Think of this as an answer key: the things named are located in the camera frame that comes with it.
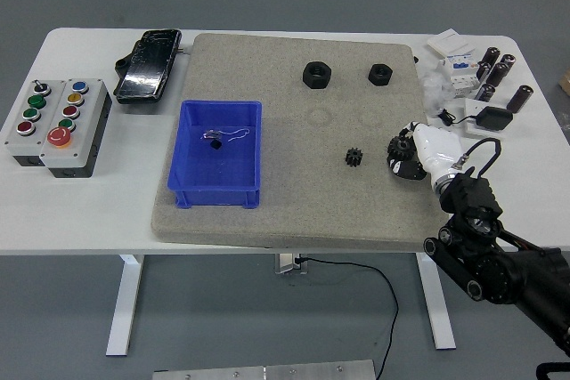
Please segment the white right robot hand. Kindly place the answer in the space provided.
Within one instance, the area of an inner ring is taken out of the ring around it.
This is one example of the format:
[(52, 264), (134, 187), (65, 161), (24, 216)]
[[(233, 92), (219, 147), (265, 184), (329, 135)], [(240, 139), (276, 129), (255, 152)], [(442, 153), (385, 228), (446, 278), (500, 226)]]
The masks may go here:
[(387, 165), (399, 178), (430, 178), (440, 191), (460, 172), (463, 149), (457, 134), (418, 122), (409, 123), (387, 146)]

